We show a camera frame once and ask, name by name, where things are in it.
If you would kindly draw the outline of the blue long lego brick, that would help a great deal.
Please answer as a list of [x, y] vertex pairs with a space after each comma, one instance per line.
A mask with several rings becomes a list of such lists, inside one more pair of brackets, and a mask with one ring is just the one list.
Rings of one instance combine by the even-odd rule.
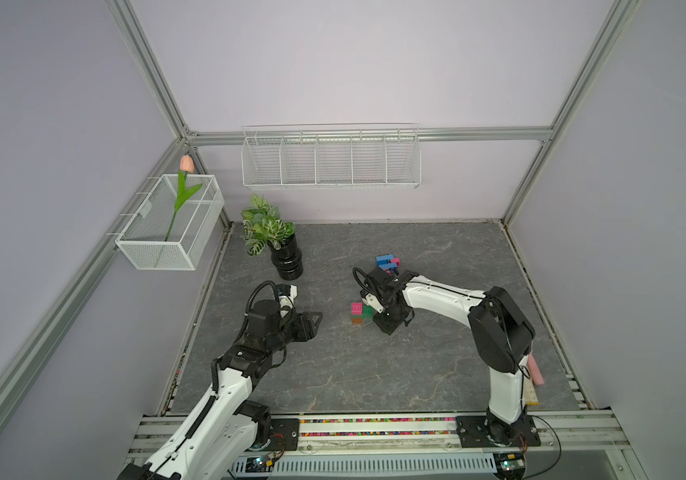
[[383, 271], [394, 272], [399, 267], [397, 267], [394, 263], [392, 263], [393, 258], [395, 258], [395, 256], [392, 254], [377, 256], [376, 257], [376, 264]]

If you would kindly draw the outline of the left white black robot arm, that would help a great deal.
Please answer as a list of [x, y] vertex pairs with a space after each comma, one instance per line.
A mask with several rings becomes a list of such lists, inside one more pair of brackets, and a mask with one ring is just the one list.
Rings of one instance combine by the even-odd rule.
[[142, 465], [121, 479], [220, 479], [251, 447], [270, 442], [271, 413], [252, 401], [258, 383], [292, 343], [318, 333], [321, 312], [299, 312], [287, 296], [250, 302], [243, 331], [211, 365], [211, 384], [181, 425]]

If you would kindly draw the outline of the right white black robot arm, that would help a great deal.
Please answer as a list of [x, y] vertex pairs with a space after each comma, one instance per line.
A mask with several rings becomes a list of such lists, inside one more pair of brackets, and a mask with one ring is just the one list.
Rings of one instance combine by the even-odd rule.
[[412, 271], [367, 273], [352, 269], [365, 305], [385, 334], [408, 325], [417, 310], [454, 320], [472, 332], [476, 351], [489, 368], [487, 434], [497, 444], [521, 439], [531, 430], [524, 400], [524, 378], [535, 329], [502, 287], [469, 290], [431, 280]]

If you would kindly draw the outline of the green potted plant black pot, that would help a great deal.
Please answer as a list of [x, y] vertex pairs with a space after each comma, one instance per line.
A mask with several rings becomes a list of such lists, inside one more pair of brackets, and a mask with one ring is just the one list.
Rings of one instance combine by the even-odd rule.
[[304, 267], [295, 224], [284, 221], [280, 209], [258, 194], [251, 195], [241, 218], [248, 255], [255, 257], [268, 251], [281, 279], [299, 279]]

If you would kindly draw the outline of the white mesh side basket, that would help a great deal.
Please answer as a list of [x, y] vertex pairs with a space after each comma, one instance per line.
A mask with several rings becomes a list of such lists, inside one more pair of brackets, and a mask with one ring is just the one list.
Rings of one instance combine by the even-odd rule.
[[194, 271], [210, 239], [225, 230], [225, 205], [213, 175], [190, 174], [187, 186], [202, 188], [180, 209], [170, 239], [164, 241], [177, 195], [177, 173], [163, 174], [141, 194], [137, 208], [111, 233], [114, 245], [140, 271]]

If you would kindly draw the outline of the pink artificial tulip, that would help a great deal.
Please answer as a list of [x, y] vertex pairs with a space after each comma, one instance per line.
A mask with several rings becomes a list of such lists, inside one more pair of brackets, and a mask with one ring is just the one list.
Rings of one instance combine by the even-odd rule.
[[180, 160], [180, 165], [177, 173], [177, 195], [174, 203], [174, 210], [168, 226], [164, 241], [168, 241], [172, 234], [176, 217], [183, 205], [193, 197], [201, 188], [202, 184], [195, 184], [191, 187], [187, 186], [187, 179], [190, 174], [195, 173], [195, 163], [191, 155], [184, 155]]

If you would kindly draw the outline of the purple pink brush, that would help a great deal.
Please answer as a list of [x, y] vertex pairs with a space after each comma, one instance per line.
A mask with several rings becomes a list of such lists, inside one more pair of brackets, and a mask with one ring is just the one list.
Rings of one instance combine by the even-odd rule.
[[530, 354], [527, 359], [527, 369], [530, 374], [531, 381], [534, 386], [542, 386], [545, 384], [544, 377], [540, 371], [540, 368], [534, 358], [533, 354]]

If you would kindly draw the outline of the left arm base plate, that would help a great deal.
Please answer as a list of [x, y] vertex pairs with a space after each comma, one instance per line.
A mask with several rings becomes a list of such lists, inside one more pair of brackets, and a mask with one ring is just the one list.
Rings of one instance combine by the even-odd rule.
[[295, 417], [272, 418], [257, 424], [257, 436], [250, 451], [296, 451], [300, 440], [300, 421]]

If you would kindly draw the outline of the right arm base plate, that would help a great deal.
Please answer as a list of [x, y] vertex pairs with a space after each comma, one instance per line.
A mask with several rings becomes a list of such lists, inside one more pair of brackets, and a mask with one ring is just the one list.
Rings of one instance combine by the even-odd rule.
[[494, 415], [456, 417], [456, 432], [462, 448], [538, 447], [541, 439], [533, 419], [524, 412], [513, 424]]

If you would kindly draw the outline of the aluminium front rail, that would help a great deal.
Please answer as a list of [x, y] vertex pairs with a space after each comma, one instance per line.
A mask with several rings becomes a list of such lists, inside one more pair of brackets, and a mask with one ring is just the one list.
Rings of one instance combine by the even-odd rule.
[[[490, 474], [501, 479], [544, 479], [579, 452], [595, 452], [613, 479], [645, 479], [647, 473], [619, 421], [609, 410], [537, 412], [530, 416], [541, 445], [519, 448], [462, 448], [460, 413], [271, 415], [300, 421], [296, 451], [243, 452], [227, 479], [298, 477], [395, 477]], [[141, 421], [125, 466], [142, 465], [186, 417]]]

